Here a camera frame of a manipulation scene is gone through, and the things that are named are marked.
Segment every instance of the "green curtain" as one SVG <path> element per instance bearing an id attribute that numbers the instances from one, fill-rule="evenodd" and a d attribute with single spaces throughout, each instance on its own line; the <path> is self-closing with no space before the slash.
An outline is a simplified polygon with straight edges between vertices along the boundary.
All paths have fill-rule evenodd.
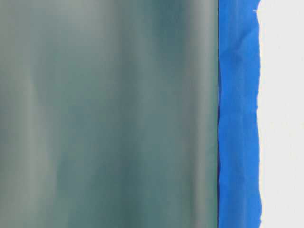
<path id="1" fill-rule="evenodd" d="M 0 0 L 0 227 L 217 226 L 216 2 Z"/>

